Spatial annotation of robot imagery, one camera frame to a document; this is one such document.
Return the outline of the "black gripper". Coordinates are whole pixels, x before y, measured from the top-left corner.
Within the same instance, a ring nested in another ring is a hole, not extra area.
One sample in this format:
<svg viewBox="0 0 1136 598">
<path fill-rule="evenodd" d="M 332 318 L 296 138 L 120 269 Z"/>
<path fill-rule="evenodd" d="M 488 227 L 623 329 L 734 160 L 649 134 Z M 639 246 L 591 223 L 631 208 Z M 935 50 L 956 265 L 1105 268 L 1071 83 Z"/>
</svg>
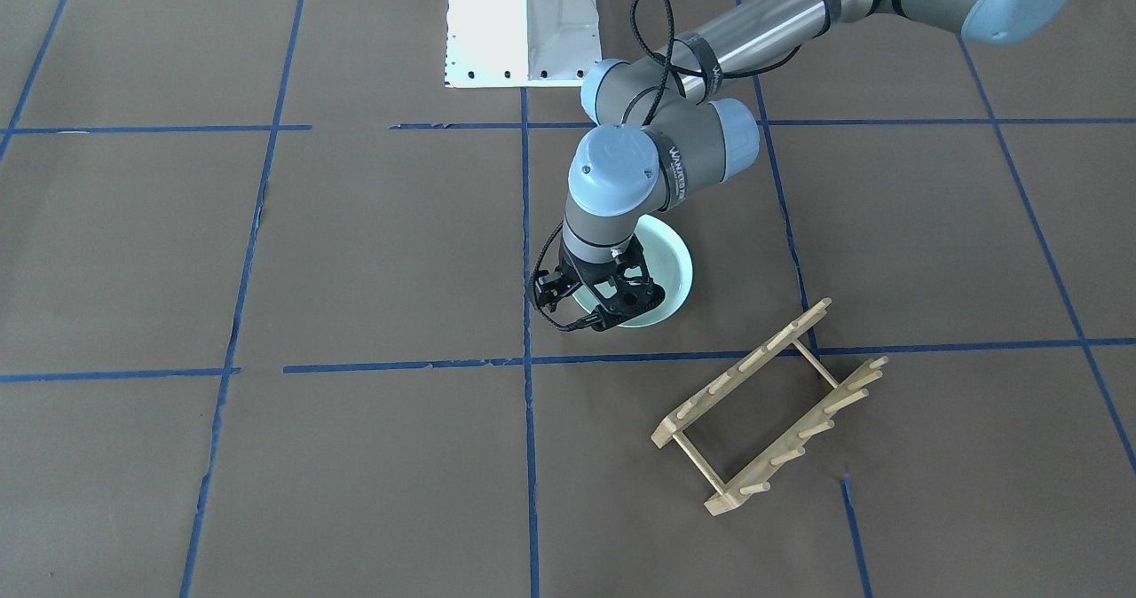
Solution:
<svg viewBox="0 0 1136 598">
<path fill-rule="evenodd" d="M 645 312 L 655 310 L 665 302 L 665 286 L 650 275 L 648 263 L 637 236 L 632 236 L 624 254 L 609 261 L 584 261 L 568 249 L 565 238 L 557 250 L 556 268 L 540 267 L 552 240 L 538 254 L 536 268 L 531 273 L 531 304 L 552 327 L 563 332 L 592 329 L 602 332 L 636 319 Z M 569 294 L 588 294 L 596 299 L 591 312 L 573 323 L 561 324 L 551 318 L 557 304 Z"/>
</svg>

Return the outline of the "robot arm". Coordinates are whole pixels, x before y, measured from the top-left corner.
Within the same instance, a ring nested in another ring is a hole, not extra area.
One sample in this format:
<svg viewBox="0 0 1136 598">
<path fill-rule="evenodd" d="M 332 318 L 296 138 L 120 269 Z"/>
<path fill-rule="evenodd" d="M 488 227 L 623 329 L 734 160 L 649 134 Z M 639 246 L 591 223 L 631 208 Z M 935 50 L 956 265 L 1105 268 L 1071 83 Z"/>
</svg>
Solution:
<svg viewBox="0 0 1136 598">
<path fill-rule="evenodd" d="M 628 17 L 638 25 L 633 0 Z M 557 263 L 535 261 L 529 304 L 551 319 L 563 299 L 594 304 L 556 330 L 621 326 L 665 304 L 635 234 L 640 219 L 676 209 L 698 191 L 754 165 L 761 130 L 722 86 L 779 68 L 808 41 L 840 24 L 893 13 L 978 43 L 1008 45 L 1053 20 L 1068 0 L 747 0 L 701 27 L 678 33 L 670 0 L 667 39 L 651 49 L 638 30 L 637 61 L 608 58 L 580 82 L 580 108 L 593 128 L 580 138 L 567 173 L 563 221 L 550 234 Z"/>
</svg>

